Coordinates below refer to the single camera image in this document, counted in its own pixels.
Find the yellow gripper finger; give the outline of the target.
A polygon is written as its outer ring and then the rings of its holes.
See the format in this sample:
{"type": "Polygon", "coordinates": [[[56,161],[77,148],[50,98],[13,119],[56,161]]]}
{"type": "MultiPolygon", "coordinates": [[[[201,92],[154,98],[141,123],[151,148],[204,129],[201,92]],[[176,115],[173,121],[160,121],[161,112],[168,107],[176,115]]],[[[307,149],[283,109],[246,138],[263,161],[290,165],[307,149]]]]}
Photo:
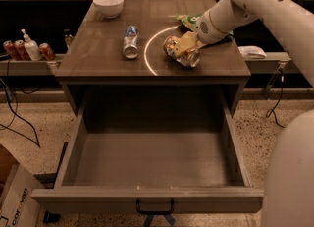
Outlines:
{"type": "Polygon", "coordinates": [[[191,49],[200,49],[204,46],[205,44],[200,41],[196,32],[188,31],[176,42],[174,53],[177,57],[180,57],[191,49]]]}

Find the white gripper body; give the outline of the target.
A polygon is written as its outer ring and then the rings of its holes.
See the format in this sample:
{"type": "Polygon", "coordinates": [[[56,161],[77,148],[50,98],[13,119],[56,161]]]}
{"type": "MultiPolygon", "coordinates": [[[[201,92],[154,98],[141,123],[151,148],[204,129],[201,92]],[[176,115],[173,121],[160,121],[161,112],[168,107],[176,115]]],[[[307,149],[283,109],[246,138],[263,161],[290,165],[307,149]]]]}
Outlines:
{"type": "Polygon", "coordinates": [[[221,41],[229,33],[226,16],[214,10],[206,11],[196,21],[196,33],[204,44],[221,41]]]}

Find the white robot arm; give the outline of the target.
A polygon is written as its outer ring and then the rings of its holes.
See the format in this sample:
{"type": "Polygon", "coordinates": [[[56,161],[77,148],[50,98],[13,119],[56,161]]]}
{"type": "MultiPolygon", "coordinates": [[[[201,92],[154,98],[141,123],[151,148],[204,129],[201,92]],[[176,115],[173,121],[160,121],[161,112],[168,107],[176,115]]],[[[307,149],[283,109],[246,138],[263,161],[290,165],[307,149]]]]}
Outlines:
{"type": "MultiPolygon", "coordinates": [[[[259,19],[314,85],[314,15],[291,0],[220,0],[175,46],[181,56],[259,19]]],[[[294,118],[277,137],[268,164],[261,227],[314,227],[314,111],[294,118]]]]}

